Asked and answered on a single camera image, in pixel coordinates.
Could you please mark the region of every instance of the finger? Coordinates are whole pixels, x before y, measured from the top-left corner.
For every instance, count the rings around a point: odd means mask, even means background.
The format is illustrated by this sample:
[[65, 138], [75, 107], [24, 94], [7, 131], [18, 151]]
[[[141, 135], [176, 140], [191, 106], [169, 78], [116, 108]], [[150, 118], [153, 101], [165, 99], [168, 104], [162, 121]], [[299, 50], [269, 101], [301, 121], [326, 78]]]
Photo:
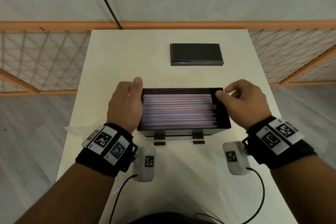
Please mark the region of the finger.
[[141, 99], [142, 87], [142, 79], [140, 77], [134, 78], [131, 92], [129, 93], [130, 98]]
[[230, 103], [232, 103], [233, 101], [236, 100], [235, 98], [231, 97], [229, 94], [225, 93], [222, 90], [217, 90], [216, 91], [216, 97], [225, 106], [229, 106]]
[[232, 97], [232, 98], [237, 98], [237, 99], [239, 99], [239, 98], [240, 98], [240, 91], [239, 91], [239, 90], [236, 90], [235, 92], [233, 92], [233, 93], [231, 94], [231, 97]]
[[132, 89], [132, 82], [120, 82], [118, 83], [115, 92], [113, 93], [114, 97], [125, 99]]
[[249, 81], [246, 81], [244, 79], [241, 79], [241, 80], [238, 80], [238, 81], [235, 81], [233, 83], [231, 83], [230, 85], [228, 85], [224, 91], [226, 93], [230, 93], [234, 90], [239, 90], [239, 91], [243, 91], [244, 89], [250, 87], [250, 86], [253, 86], [252, 83], [250, 83]]

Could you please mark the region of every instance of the person's right hand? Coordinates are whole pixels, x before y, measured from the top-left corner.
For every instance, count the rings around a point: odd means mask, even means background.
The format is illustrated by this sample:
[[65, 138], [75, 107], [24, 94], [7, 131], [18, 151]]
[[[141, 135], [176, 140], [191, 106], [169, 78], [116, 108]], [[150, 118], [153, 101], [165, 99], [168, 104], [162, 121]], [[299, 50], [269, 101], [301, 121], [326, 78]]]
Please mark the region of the person's right hand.
[[272, 115], [265, 94], [246, 80], [233, 82], [224, 91], [218, 90], [216, 97], [225, 105], [231, 119], [246, 130]]

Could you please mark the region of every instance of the white table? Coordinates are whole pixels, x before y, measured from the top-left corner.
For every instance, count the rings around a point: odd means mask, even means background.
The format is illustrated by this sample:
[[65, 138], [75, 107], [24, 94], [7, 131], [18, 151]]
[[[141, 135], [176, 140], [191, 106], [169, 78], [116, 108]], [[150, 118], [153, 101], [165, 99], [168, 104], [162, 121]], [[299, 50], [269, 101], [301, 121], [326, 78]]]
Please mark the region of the white table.
[[[219, 43], [224, 65], [170, 66], [170, 43]], [[247, 79], [266, 94], [273, 115], [280, 116], [247, 30], [94, 30], [70, 126], [103, 124], [117, 83], [136, 76], [142, 77], [144, 88], [225, 87]], [[133, 136], [139, 146], [152, 145], [137, 131]], [[245, 137], [245, 131], [232, 122], [231, 129], [209, 136], [205, 145], [168, 142], [156, 147], [154, 180], [126, 184], [113, 223], [163, 211], [190, 216], [206, 211], [226, 224], [247, 220], [261, 202], [260, 181], [255, 173], [231, 175], [222, 149], [224, 142]], [[75, 162], [82, 141], [68, 133], [58, 178]], [[252, 157], [249, 160], [266, 188], [264, 206], [251, 223], [296, 223], [268, 168]], [[119, 173], [100, 223], [108, 223], [117, 192], [131, 172], [132, 166], [127, 173]]]

